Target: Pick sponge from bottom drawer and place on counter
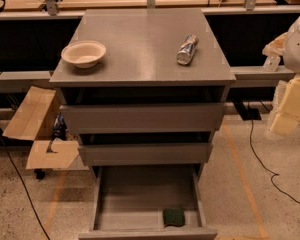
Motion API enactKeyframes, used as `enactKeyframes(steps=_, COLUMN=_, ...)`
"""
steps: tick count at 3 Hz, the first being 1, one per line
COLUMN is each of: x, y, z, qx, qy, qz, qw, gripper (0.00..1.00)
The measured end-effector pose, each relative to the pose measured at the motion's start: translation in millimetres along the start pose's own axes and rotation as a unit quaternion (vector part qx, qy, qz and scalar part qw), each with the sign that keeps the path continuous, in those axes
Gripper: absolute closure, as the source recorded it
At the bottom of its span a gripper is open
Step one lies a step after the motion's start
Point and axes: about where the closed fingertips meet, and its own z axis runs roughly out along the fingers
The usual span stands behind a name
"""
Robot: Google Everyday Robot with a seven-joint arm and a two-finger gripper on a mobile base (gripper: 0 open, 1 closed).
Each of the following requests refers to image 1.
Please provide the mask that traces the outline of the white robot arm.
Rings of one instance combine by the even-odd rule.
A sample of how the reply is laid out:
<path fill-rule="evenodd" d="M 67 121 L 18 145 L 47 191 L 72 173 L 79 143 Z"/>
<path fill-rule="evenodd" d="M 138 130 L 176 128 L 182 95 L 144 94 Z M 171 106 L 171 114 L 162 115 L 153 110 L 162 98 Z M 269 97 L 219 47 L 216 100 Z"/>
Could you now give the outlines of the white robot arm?
<path fill-rule="evenodd" d="M 286 33 L 267 44 L 262 53 L 267 56 L 263 65 L 266 71 L 275 71 L 283 58 L 284 66 L 295 73 L 292 80 L 277 85 L 269 116 L 267 137 L 282 139 L 300 122 L 300 16 Z"/>

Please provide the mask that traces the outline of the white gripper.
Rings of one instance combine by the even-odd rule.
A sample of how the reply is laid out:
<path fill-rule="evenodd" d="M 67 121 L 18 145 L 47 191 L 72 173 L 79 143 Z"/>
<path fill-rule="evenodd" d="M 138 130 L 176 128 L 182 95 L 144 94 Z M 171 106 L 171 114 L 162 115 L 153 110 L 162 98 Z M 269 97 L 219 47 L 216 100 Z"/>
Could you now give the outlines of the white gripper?
<path fill-rule="evenodd" d="M 268 138 L 285 138 L 300 122 L 300 75 L 290 81 L 280 80 L 272 102 L 266 136 Z"/>

